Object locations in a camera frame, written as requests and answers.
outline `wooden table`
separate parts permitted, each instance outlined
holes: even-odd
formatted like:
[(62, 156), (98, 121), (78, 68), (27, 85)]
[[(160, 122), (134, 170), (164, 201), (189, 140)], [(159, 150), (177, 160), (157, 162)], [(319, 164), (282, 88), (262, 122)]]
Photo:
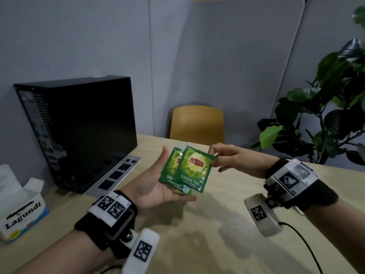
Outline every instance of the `wooden table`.
[[(171, 150), (174, 146), (184, 147), (185, 143), (138, 135), (138, 147), (131, 154), (143, 160), (119, 187), (151, 166), (163, 145)], [(191, 145), (208, 151), (208, 146)], [(341, 198), (365, 211), (365, 173), (315, 164), (310, 167)], [(165, 203), (140, 211), (136, 230), (147, 227), (161, 235), (147, 273), (318, 273), (311, 254), (294, 231), (285, 227), (282, 233), (271, 238), (264, 238), (259, 233), (244, 199), (264, 193), (262, 184), (263, 180), (236, 170), (218, 173), (213, 169), (204, 193), (194, 191), (198, 197), (196, 202)], [(95, 200), (75, 193), (62, 196), (56, 190), (44, 199), (50, 214), (11, 245), (0, 245), (2, 274), (12, 273), (71, 231)], [(292, 209), (278, 208), (276, 213), (281, 221), (292, 224), (304, 236), (325, 273), (356, 273), (304, 216)]]

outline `palm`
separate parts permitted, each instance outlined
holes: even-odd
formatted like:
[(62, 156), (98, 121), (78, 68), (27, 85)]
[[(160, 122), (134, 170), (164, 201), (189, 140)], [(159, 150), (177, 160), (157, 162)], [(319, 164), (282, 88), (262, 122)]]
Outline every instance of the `palm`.
[(135, 192), (135, 203), (140, 208), (155, 207), (169, 201), (195, 201), (195, 196), (180, 195), (173, 193), (173, 187), (160, 183), (161, 171), (169, 158), (169, 150), (163, 147), (161, 156), (146, 171), (131, 181), (126, 188)]

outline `right hand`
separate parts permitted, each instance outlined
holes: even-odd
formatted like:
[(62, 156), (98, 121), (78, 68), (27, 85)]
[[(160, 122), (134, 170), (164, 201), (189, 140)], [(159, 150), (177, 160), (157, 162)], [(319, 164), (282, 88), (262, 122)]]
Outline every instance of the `right hand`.
[(276, 156), (222, 143), (211, 145), (208, 153), (211, 155), (218, 153), (211, 165), (221, 167), (219, 172), (235, 168), (253, 177), (263, 179), (267, 170), (279, 160)]

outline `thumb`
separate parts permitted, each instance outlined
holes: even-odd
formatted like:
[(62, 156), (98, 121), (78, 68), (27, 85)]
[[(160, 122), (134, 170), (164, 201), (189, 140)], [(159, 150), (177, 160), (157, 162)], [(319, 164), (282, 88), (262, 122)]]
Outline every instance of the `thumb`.
[(161, 172), (163, 167), (165, 166), (168, 158), (170, 156), (170, 152), (166, 146), (162, 147), (162, 153), (155, 161), (155, 163), (151, 166), (151, 168), (155, 171)]
[(234, 160), (233, 156), (218, 156), (210, 164), (213, 167), (232, 166), (233, 160)]

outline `forearm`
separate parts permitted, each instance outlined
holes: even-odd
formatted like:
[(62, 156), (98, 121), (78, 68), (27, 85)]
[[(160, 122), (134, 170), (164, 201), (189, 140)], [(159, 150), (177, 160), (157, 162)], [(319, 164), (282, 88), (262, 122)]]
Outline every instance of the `forearm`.
[(328, 206), (312, 206), (309, 221), (359, 272), (365, 273), (365, 214), (342, 200)]
[(112, 258), (101, 251), (84, 232), (73, 230), (14, 274), (89, 274)]

